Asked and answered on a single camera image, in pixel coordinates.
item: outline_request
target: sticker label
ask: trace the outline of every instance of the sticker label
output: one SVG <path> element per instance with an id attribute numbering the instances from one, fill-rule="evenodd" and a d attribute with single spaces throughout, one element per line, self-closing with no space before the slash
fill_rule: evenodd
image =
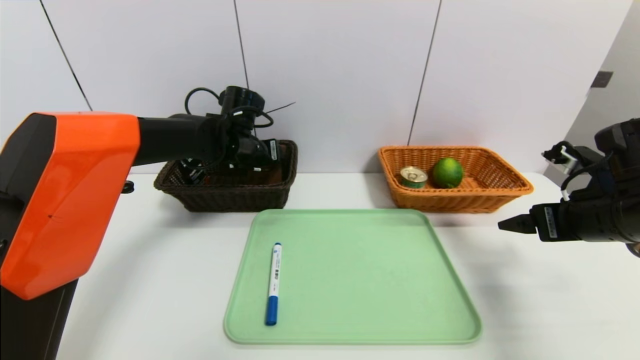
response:
<path id="1" fill-rule="evenodd" d="M 556 220 L 554 218 L 554 210 L 552 208 L 545 208 L 545 217 L 547 218 L 547 227 L 549 228 L 549 237 L 557 239 L 558 232 L 556 229 Z"/>
<path id="2" fill-rule="evenodd" d="M 278 159 L 278 152 L 276 151 L 276 140 L 270 141 L 269 146 L 271 147 L 271 159 L 273 161 L 276 161 Z"/>
<path id="3" fill-rule="evenodd" d="M 271 255 L 271 280 L 269 282 L 269 296 L 278 296 L 280 289 L 280 261 L 282 258 L 282 246 L 275 245 Z"/>

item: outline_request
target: brown wicker basket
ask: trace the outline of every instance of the brown wicker basket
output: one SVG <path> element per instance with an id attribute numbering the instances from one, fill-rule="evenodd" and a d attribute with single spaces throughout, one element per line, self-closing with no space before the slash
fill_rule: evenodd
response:
<path id="1" fill-rule="evenodd" d="M 298 146 L 290 140 L 280 140 L 281 166 L 270 172 L 256 173 L 261 179 L 277 179 L 275 183 L 255 184 L 238 171 L 209 174 L 207 184 L 185 184 L 178 170 L 178 161 L 168 162 L 156 177 L 154 186 L 194 212 L 256 212 L 282 209 L 289 189 L 296 179 Z"/>

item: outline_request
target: black line on wall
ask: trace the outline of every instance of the black line on wall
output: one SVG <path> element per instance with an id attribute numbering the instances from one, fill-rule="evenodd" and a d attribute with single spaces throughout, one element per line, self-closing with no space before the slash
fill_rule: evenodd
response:
<path id="1" fill-rule="evenodd" d="M 244 60 L 244 47 L 242 45 L 242 34 L 240 33 L 240 18 L 238 17 L 238 7 L 234 0 L 234 10 L 236 11 L 236 24 L 238 27 L 238 38 L 240 39 L 240 52 L 242 53 L 242 65 L 244 66 L 244 79 L 246 80 L 246 88 L 249 88 L 249 75 L 246 72 L 246 61 Z"/>
<path id="2" fill-rule="evenodd" d="M 409 131 L 409 139 L 406 141 L 407 146 L 411 143 L 411 135 L 413 134 L 413 125 L 415 124 L 415 116 L 418 114 L 418 106 L 420 105 L 420 96 L 422 95 L 422 87 L 424 86 L 424 78 L 427 75 L 427 67 L 429 66 L 429 58 L 431 57 L 431 50 L 433 49 L 433 39 L 436 38 L 436 28 L 438 27 L 438 19 L 440 18 L 440 9 L 442 7 L 442 0 L 438 3 L 438 12 L 436 13 L 436 21 L 433 24 L 433 32 L 431 34 L 431 41 L 429 43 L 429 51 L 427 52 L 427 61 L 424 64 L 424 72 L 422 73 L 422 81 L 420 82 L 420 90 L 418 91 L 418 99 L 415 102 L 415 110 L 413 111 L 413 120 L 411 121 L 411 130 Z"/>
<path id="3" fill-rule="evenodd" d="M 56 37 L 56 41 L 58 42 L 58 46 L 60 46 L 60 51 L 62 51 L 62 55 L 65 57 L 65 61 L 67 62 L 67 65 L 69 66 L 69 70 L 71 70 L 71 74 L 74 76 L 74 79 L 76 80 L 76 84 L 78 85 L 78 89 L 80 89 L 80 92 L 82 93 L 82 96 L 84 97 L 84 101 L 86 102 L 87 107 L 89 107 L 89 110 L 93 111 L 93 108 L 91 107 L 91 104 L 89 103 L 89 100 L 86 98 L 86 95 L 84 94 L 84 90 L 82 89 L 82 85 L 80 85 L 80 81 L 78 81 L 78 77 L 76 76 L 76 73 L 74 72 L 74 68 L 71 67 L 71 63 L 69 62 L 69 58 L 67 57 L 67 54 L 65 53 L 64 48 L 62 48 L 62 44 L 60 43 L 60 38 L 58 38 L 58 34 L 56 33 L 56 30 L 53 28 L 53 24 L 51 23 L 51 18 L 49 18 L 49 14 L 47 13 L 47 8 L 45 8 L 42 0 L 40 0 L 40 6 L 42 6 L 42 10 L 44 11 L 44 15 L 47 17 L 47 21 L 49 22 L 49 27 L 51 27 L 51 31 L 53 32 L 53 36 Z"/>

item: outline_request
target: cable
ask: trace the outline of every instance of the cable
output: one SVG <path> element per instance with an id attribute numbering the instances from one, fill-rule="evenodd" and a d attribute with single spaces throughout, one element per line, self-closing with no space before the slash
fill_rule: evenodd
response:
<path id="1" fill-rule="evenodd" d="M 609 159 L 611 159 L 611 156 L 613 156 L 613 152 L 610 152 L 607 156 L 605 156 L 604 158 L 600 159 L 600 161 L 598 161 L 597 163 L 591 164 L 591 165 L 589 165 L 587 167 L 583 167 L 580 170 L 572 172 L 571 175 L 569 175 L 562 182 L 562 185 L 560 185 L 560 191 L 562 192 L 562 196 L 563 196 L 564 201 L 569 201 L 569 194 L 566 191 L 566 187 L 569 185 L 571 180 L 575 179 L 578 175 L 584 174 L 585 172 L 591 172 L 592 170 L 598 170 L 599 168 L 602 168 L 603 166 L 605 166 L 609 162 Z"/>
<path id="2" fill-rule="evenodd" d="M 187 114 L 191 114 L 191 112 L 189 111 L 189 100 L 191 98 L 191 96 L 199 91 L 206 91 L 208 93 L 210 93 L 211 95 L 215 96 L 217 100 L 220 100 L 220 96 L 218 96 L 218 94 L 216 94 L 213 90 L 208 89 L 208 88 L 195 88 L 192 91 L 190 91 L 187 94 L 187 97 L 184 99 L 184 111 L 187 112 Z"/>
<path id="3" fill-rule="evenodd" d="M 230 127 L 230 122 L 228 121 L 228 117 L 223 116 L 222 119 L 220 119 L 220 121 L 217 121 L 215 123 L 215 126 L 218 127 L 215 131 L 216 134 L 225 134 L 227 132 L 227 129 Z M 191 170 L 207 170 L 209 168 L 218 166 L 218 164 L 220 164 L 222 160 L 225 159 L 225 156 L 227 155 L 227 137 L 221 136 L 220 139 L 218 140 L 219 140 L 218 145 L 221 149 L 221 152 L 220 152 L 220 156 L 218 156 L 217 159 L 215 159 L 214 161 L 211 161 L 207 165 L 193 166 L 193 165 L 184 163 L 184 166 L 190 168 Z"/>
<path id="4" fill-rule="evenodd" d="M 285 106 L 281 106 L 281 107 L 279 107 L 279 108 L 275 108 L 275 109 L 273 109 L 273 110 L 269 110 L 269 111 L 267 111 L 266 113 L 267 113 L 267 114 L 268 114 L 268 113 L 273 113 L 274 111 L 278 111 L 278 110 L 284 109 L 284 108 L 286 108 L 286 107 L 288 107 L 288 106 L 291 106 L 291 105 L 293 105 L 293 104 L 295 104 L 295 103 L 296 103 L 296 102 L 294 101 L 294 102 L 292 102 L 292 103 L 290 103 L 290 104 L 286 104 Z"/>
<path id="5" fill-rule="evenodd" d="M 267 114 L 266 112 L 256 108 L 255 106 L 251 106 L 251 105 L 242 105 L 242 106 L 238 106 L 236 108 L 233 108 L 231 110 L 229 110 L 229 112 L 227 114 L 230 114 L 232 117 L 236 115 L 237 112 L 242 112 L 242 111 L 252 111 L 254 113 L 257 114 L 257 116 L 264 116 L 267 120 L 269 120 L 269 122 L 267 124 L 258 124 L 258 125 L 253 125 L 253 127 L 269 127 L 271 125 L 273 125 L 273 118 L 269 116 L 269 114 Z"/>

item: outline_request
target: canned food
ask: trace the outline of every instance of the canned food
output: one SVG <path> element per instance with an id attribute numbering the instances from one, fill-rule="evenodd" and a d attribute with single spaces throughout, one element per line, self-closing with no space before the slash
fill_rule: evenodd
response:
<path id="1" fill-rule="evenodd" d="M 421 189 L 427 183 L 427 174 L 417 167 L 403 167 L 400 178 L 402 185 L 407 188 Z"/>

